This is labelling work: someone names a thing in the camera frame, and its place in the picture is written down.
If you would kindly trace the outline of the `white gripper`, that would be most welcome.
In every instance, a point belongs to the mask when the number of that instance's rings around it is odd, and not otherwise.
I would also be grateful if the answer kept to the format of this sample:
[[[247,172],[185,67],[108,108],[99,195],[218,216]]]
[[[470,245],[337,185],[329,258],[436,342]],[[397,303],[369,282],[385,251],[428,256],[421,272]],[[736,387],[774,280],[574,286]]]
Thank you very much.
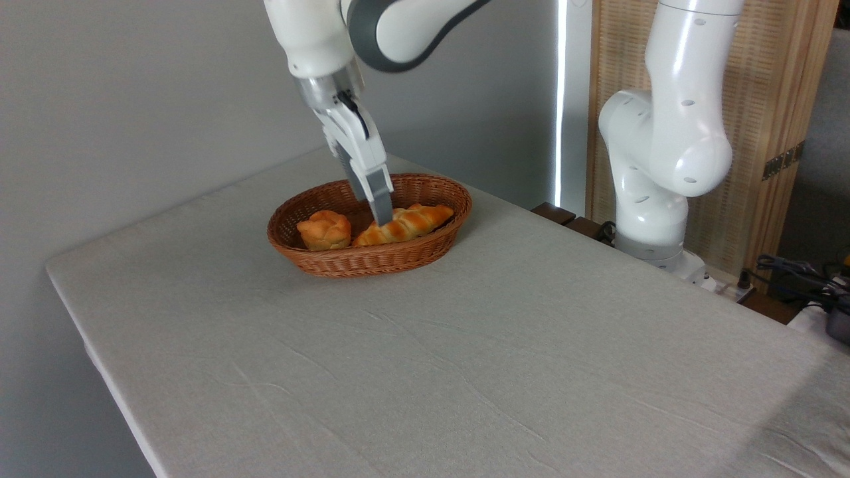
[[[368,202],[377,226],[394,218],[392,181],[377,125],[352,92],[312,88],[311,108],[321,121],[325,140],[340,161],[353,196]]]

